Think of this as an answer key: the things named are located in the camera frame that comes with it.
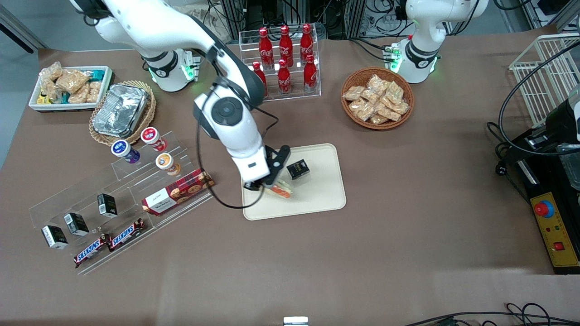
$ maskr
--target wicker basket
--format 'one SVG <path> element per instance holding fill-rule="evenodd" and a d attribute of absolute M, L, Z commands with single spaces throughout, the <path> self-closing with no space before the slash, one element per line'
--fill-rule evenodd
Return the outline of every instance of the wicker basket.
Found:
<path fill-rule="evenodd" d="M 132 135 L 130 135 L 129 137 L 127 137 L 125 139 L 130 144 L 134 144 L 141 137 L 141 131 L 143 131 L 145 128 L 147 128 L 149 126 L 149 124 L 153 120 L 153 116 L 155 116 L 155 104 L 156 104 L 155 96 L 153 95 L 153 90 L 149 87 L 149 85 L 145 84 L 144 82 L 126 81 L 126 82 L 121 82 L 120 84 L 142 88 L 142 89 L 146 90 L 147 93 L 149 94 L 149 99 L 147 100 L 147 104 L 145 106 L 145 109 L 143 110 L 143 114 L 141 115 L 141 122 L 139 123 L 139 127 L 137 127 L 137 129 L 135 130 L 135 132 L 133 132 Z M 95 129 L 93 128 L 93 120 L 95 118 L 95 115 L 103 107 L 103 103 L 105 102 L 106 99 L 107 99 L 107 96 L 106 95 L 103 96 L 103 99 L 101 99 L 101 101 L 99 102 L 99 104 L 97 105 L 95 110 L 93 111 L 93 114 L 90 116 L 89 132 L 90 132 L 90 135 L 97 142 L 99 142 L 101 144 L 105 144 L 107 146 L 111 146 L 115 141 L 117 141 L 121 138 L 108 136 L 108 135 L 102 135 L 100 133 L 97 133 L 95 131 Z"/>
<path fill-rule="evenodd" d="M 364 122 L 358 119 L 349 108 L 349 102 L 342 97 L 344 93 L 346 93 L 349 88 L 352 86 L 366 86 L 371 76 L 376 74 L 377 76 L 381 77 L 383 80 L 386 81 L 395 81 L 404 91 L 403 99 L 409 104 L 409 110 L 403 114 L 399 121 L 387 121 L 384 124 L 374 125 L 369 122 Z M 413 90 L 411 86 L 403 77 L 395 74 L 394 72 L 380 67 L 367 67 L 360 70 L 355 71 L 352 75 L 346 78 L 344 85 L 342 85 L 342 92 L 340 93 L 340 101 L 342 102 L 342 108 L 345 110 L 346 114 L 356 123 L 361 126 L 367 127 L 369 129 L 374 130 L 386 130 L 395 128 L 399 126 L 403 122 L 405 122 L 411 113 L 413 112 L 413 107 L 415 106 L 415 97 L 413 96 Z"/>

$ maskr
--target coca-cola bottle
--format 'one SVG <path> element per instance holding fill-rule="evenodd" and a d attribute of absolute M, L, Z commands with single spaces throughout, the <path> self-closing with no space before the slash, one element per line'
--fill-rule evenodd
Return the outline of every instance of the coca-cola bottle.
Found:
<path fill-rule="evenodd" d="M 252 63 L 252 66 L 254 68 L 254 72 L 256 73 L 256 75 L 258 75 L 258 77 L 260 77 L 262 83 L 264 84 L 264 98 L 266 98 L 268 97 L 268 86 L 266 86 L 266 75 L 264 75 L 264 72 L 260 70 L 260 63 L 258 61 L 254 61 Z"/>
<path fill-rule="evenodd" d="M 288 67 L 294 66 L 294 58 L 292 58 L 292 40 L 288 36 L 290 29 L 287 25 L 280 27 L 280 58 L 286 60 Z"/>
<path fill-rule="evenodd" d="M 302 25 L 302 38 L 300 39 L 300 64 L 306 64 L 306 56 L 312 54 L 312 36 L 310 35 L 310 24 Z"/>
<path fill-rule="evenodd" d="M 260 28 L 260 43 L 258 49 L 260 50 L 260 58 L 262 58 L 262 65 L 264 70 L 274 69 L 274 54 L 272 53 L 272 42 L 268 38 L 268 30 L 265 27 Z"/>
<path fill-rule="evenodd" d="M 288 71 L 288 67 L 286 66 L 286 60 L 280 59 L 278 63 L 280 64 L 280 70 L 278 70 L 278 88 L 280 89 L 280 95 L 286 97 L 292 91 L 290 71 Z"/>
<path fill-rule="evenodd" d="M 304 91 L 313 93 L 316 90 L 316 66 L 314 65 L 314 56 L 306 56 L 306 65 L 304 66 Z"/>

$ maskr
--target white tray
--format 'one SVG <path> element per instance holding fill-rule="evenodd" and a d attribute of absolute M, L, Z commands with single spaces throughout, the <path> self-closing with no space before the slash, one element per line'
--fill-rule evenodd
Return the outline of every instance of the white tray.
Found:
<path fill-rule="evenodd" d="M 292 186 L 292 197 L 285 199 L 264 193 L 256 205 L 244 209 L 244 216 L 248 220 L 333 211 L 346 205 L 345 187 L 334 145 L 319 144 L 292 148 L 287 165 L 300 160 L 306 162 L 310 173 L 296 180 L 290 178 L 287 169 L 280 175 L 283 181 Z M 249 191 L 242 184 L 243 205 L 253 203 L 259 195 L 259 191 Z"/>
<path fill-rule="evenodd" d="M 28 101 L 28 106 L 37 111 L 43 112 L 59 112 L 59 111 L 83 111 L 90 110 L 97 107 L 97 104 L 101 101 L 103 96 L 108 90 L 109 83 L 111 82 L 111 77 L 113 76 L 113 71 L 107 66 L 85 66 L 85 67 L 63 67 L 63 69 L 77 69 L 77 70 L 104 70 L 105 75 L 103 76 L 103 83 L 101 84 L 101 89 L 99 90 L 99 96 L 97 97 L 97 102 L 95 103 L 81 103 L 81 104 L 37 104 L 38 95 L 40 95 L 40 77 L 37 79 L 36 86 L 34 86 L 34 91 L 32 96 Z"/>

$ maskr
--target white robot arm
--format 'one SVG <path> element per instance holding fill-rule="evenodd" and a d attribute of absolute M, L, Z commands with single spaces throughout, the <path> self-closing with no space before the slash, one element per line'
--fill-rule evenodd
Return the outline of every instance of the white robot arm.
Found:
<path fill-rule="evenodd" d="M 199 20 L 162 0 L 70 1 L 77 11 L 97 20 L 95 27 L 104 39 L 135 48 L 156 71 L 164 72 L 164 78 L 177 81 L 175 84 L 184 76 L 176 68 L 181 49 L 200 52 L 216 68 L 218 77 L 208 95 L 195 98 L 195 118 L 210 137 L 226 146 L 243 181 L 266 187 L 274 184 L 289 147 L 283 146 L 277 153 L 264 146 L 252 118 L 250 111 L 262 102 L 264 86 Z"/>
<path fill-rule="evenodd" d="M 435 64 L 445 40 L 444 21 L 465 21 L 479 17 L 488 0 L 407 0 L 405 12 L 415 22 L 412 38 L 401 41 L 398 73 L 409 83 L 424 81 Z"/>

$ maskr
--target small black package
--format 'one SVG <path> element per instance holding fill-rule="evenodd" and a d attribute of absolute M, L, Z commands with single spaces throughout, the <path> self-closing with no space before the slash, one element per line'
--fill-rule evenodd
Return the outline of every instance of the small black package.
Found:
<path fill-rule="evenodd" d="M 64 222 L 67 224 L 68 230 L 75 236 L 85 236 L 89 234 L 89 228 L 86 226 L 85 220 L 80 214 L 68 213 L 64 216 Z"/>
<path fill-rule="evenodd" d="M 47 225 L 43 227 L 42 235 L 51 248 L 63 249 L 68 244 L 67 239 L 64 237 L 64 232 L 58 226 Z"/>
<path fill-rule="evenodd" d="M 108 218 L 117 217 L 115 197 L 107 194 L 100 194 L 97 196 L 97 201 L 99 202 L 99 214 Z"/>
<path fill-rule="evenodd" d="M 288 172 L 290 173 L 292 180 L 299 178 L 310 172 L 310 169 L 308 168 L 308 165 L 306 165 L 306 162 L 304 162 L 304 160 L 300 160 L 294 164 L 290 164 L 286 166 L 286 168 L 288 169 Z"/>

